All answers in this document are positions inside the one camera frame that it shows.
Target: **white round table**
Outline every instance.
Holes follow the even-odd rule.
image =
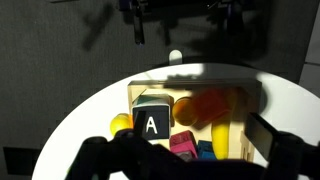
[[[172,78],[229,79],[255,78],[262,82],[266,102],[260,115],[278,130],[292,132],[307,143],[320,140],[320,99],[302,87],[278,76],[225,64],[185,64],[159,68],[121,80],[96,93],[72,111],[52,133],[35,166],[33,180],[62,180],[82,142],[88,137],[113,137],[109,124],[118,113],[128,113],[127,85],[132,80]],[[267,162],[255,151],[254,162]],[[114,173],[110,179],[126,179]]]

